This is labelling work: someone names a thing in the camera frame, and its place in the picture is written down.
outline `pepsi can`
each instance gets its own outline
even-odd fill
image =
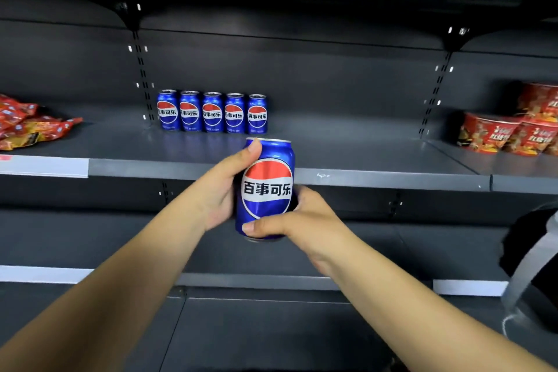
[[[161,90],[157,96],[157,114],[164,130],[179,130],[176,90]]]
[[[227,94],[227,100],[225,100],[225,123],[227,125],[227,133],[244,134],[246,132],[244,112],[244,94]]]
[[[254,137],[248,137],[246,146]],[[285,213],[291,203],[295,153],[287,140],[260,139],[262,153],[242,174],[237,189],[237,231],[251,241],[277,240],[281,235],[262,239],[248,237],[242,225],[263,216]]]
[[[248,99],[248,134],[267,132],[267,100],[263,94],[250,94]]]
[[[225,129],[223,121],[223,101],[221,93],[204,93],[203,110],[205,130],[208,133],[222,133]]]
[[[197,91],[180,93],[180,117],[184,131],[201,131],[201,104],[198,97]]]

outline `right hand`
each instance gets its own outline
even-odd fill
[[[317,192],[303,185],[295,190],[298,206],[294,211],[245,223],[242,230],[254,238],[286,235],[308,255],[318,271],[330,277],[336,250],[343,249],[354,234]]]

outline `left hand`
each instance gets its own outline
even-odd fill
[[[205,231],[230,218],[234,206],[233,178],[254,163],[262,152],[262,143],[254,139],[250,146],[229,156],[207,171],[177,199],[189,199],[205,221]]]

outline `silver can rim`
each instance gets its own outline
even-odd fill
[[[247,140],[255,140],[258,139],[262,142],[278,142],[278,143],[291,143],[290,140],[279,140],[279,139],[262,139],[260,137],[246,137]]]

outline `pepsi logo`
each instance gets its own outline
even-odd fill
[[[267,109],[263,106],[252,106],[248,109],[248,122],[254,128],[261,128],[267,122]]]
[[[157,102],[157,114],[162,123],[171,124],[178,118],[178,108],[171,102],[160,100]]]
[[[244,120],[244,111],[240,106],[227,105],[225,106],[225,121],[228,126],[235,127],[242,124]]]
[[[193,103],[180,103],[180,116],[185,125],[193,125],[200,117],[200,110]]]
[[[202,110],[204,111],[204,122],[206,125],[215,126],[223,119],[223,111],[214,103],[206,103]]]
[[[241,199],[256,219],[285,213],[292,196],[292,171],[281,159],[256,160],[242,176]]]

